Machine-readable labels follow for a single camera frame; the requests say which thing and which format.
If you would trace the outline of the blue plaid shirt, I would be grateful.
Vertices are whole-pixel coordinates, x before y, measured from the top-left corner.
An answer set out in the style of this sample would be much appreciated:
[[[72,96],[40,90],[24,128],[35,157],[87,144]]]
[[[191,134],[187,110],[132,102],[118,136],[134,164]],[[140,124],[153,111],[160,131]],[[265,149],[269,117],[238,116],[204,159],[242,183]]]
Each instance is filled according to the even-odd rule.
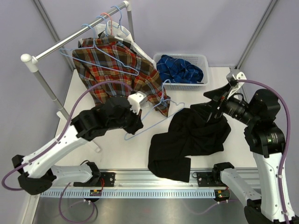
[[[157,71],[163,82],[169,83],[198,84],[204,77],[203,71],[190,62],[162,55],[157,62]]]

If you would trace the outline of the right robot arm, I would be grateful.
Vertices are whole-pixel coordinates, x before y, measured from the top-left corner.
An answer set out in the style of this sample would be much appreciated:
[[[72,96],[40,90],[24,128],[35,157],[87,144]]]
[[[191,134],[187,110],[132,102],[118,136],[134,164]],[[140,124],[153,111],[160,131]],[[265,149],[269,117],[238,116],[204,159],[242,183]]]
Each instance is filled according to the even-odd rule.
[[[213,183],[228,186],[242,203],[249,224],[298,223],[285,178],[290,131],[283,132],[275,123],[279,110],[287,107],[285,101],[265,84],[260,84],[250,102],[236,99],[232,84],[204,96],[209,99],[210,118],[227,114],[246,126],[244,137],[256,162],[261,191],[253,190],[228,162],[215,165]]]

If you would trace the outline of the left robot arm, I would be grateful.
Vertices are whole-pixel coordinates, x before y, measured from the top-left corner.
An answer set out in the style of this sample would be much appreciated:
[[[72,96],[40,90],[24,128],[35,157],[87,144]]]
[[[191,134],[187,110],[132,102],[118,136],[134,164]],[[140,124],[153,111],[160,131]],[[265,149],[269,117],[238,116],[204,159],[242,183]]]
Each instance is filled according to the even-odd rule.
[[[55,165],[68,153],[105,135],[107,131],[123,129],[135,134],[143,127],[141,104],[146,97],[135,93],[126,97],[109,98],[90,110],[81,111],[59,136],[28,156],[12,158],[15,168],[20,167],[20,188],[30,195],[47,191],[53,184],[74,183],[75,186],[96,186],[101,173],[94,162],[78,166]]]

